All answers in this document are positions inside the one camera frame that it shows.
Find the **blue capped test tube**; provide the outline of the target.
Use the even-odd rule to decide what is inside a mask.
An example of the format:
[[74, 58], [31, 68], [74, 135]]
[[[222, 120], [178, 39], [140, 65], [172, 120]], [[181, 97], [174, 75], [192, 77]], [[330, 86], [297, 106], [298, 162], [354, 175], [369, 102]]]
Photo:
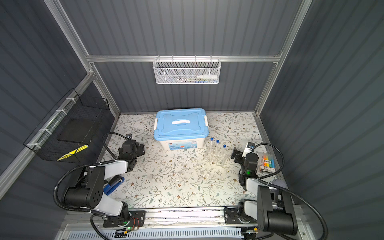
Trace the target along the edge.
[[211, 137], [210, 138], [210, 146], [209, 146], [209, 154], [211, 154], [212, 153], [212, 149], [213, 149], [213, 144], [214, 144], [214, 138], [213, 137]]
[[227, 159], [226, 149], [227, 149], [227, 145], [224, 144], [223, 147], [221, 148], [221, 166], [224, 166], [225, 161]]
[[220, 140], [216, 140], [216, 147], [215, 147], [215, 151], [214, 151], [214, 156], [216, 158], [218, 157], [219, 147], [220, 147]]

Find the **blue plastic box lid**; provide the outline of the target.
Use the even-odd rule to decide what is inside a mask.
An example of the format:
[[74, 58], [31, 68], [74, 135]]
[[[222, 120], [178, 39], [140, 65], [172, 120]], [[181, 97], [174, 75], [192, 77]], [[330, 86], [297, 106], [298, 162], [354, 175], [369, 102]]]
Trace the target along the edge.
[[208, 119], [202, 108], [157, 112], [154, 128], [157, 141], [201, 139], [208, 135]]

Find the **white plastic storage box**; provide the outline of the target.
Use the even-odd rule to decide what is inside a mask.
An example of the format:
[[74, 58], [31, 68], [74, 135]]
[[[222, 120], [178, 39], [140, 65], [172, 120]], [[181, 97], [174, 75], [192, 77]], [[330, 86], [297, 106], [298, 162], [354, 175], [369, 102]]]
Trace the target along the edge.
[[168, 140], [158, 142], [160, 142], [165, 150], [184, 150], [202, 148], [205, 139], [206, 137], [201, 139]]

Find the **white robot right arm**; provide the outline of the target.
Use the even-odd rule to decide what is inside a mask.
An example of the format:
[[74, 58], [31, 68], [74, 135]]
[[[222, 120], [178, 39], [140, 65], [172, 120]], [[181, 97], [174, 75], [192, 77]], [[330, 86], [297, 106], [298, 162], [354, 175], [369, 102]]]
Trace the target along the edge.
[[[268, 146], [275, 149], [282, 158], [282, 165], [275, 168], [274, 160], [269, 156], [260, 157], [256, 148]], [[280, 173], [285, 165], [282, 152], [269, 143], [255, 144], [247, 142], [244, 151], [234, 148], [231, 159], [240, 165], [239, 184], [244, 190], [254, 194], [256, 200], [241, 200], [238, 207], [240, 222], [255, 220], [259, 229], [276, 235], [294, 236], [298, 232], [298, 222], [291, 195], [282, 190], [286, 185], [276, 180], [272, 183], [264, 179]]]

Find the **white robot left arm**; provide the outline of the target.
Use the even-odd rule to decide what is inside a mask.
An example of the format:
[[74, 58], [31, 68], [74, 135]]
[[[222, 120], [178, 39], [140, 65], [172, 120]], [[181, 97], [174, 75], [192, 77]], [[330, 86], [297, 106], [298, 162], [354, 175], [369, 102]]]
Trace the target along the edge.
[[132, 219], [128, 205], [109, 197], [104, 188], [117, 182], [116, 178], [122, 174], [131, 172], [138, 157], [145, 154], [145, 148], [133, 139], [132, 134], [110, 132], [103, 137], [109, 135], [125, 139], [122, 147], [118, 149], [119, 155], [115, 156], [108, 146], [104, 145], [113, 159], [68, 171], [55, 186], [54, 200], [59, 207], [67, 211], [99, 214], [117, 220], [124, 226]]

